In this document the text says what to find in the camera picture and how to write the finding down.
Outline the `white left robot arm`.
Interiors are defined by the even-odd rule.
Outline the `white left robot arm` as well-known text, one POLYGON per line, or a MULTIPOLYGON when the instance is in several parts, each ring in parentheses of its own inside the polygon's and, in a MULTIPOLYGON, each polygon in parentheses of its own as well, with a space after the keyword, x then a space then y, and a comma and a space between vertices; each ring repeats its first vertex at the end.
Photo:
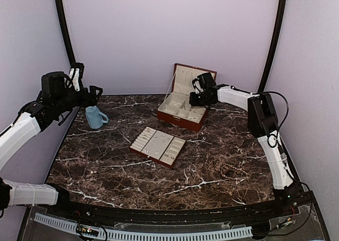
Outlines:
MULTIPOLYGON (((41 91, 35 101, 23 106, 16 119, 1 133, 1 167, 30 139, 46 130, 54 121, 63 124, 75 107, 95 106, 102 88, 82 87, 75 75, 50 72, 41 78, 41 91)), ((18 183, 1 179, 1 209, 9 206, 44 204, 64 218, 75 213, 69 193, 56 185, 18 183)))

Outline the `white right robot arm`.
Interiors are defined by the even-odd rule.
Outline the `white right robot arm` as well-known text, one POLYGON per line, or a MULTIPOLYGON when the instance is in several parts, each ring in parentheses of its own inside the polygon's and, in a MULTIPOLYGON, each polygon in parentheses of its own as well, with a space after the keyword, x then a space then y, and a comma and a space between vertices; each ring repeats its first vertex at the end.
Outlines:
POLYGON ((272 173, 273 187, 284 190, 293 183, 293 176, 282 147, 278 116, 271 95, 271 92, 248 93, 234 86, 221 84, 191 92, 190 104, 210 106, 221 102, 247 111, 248 130, 264 150, 272 173))

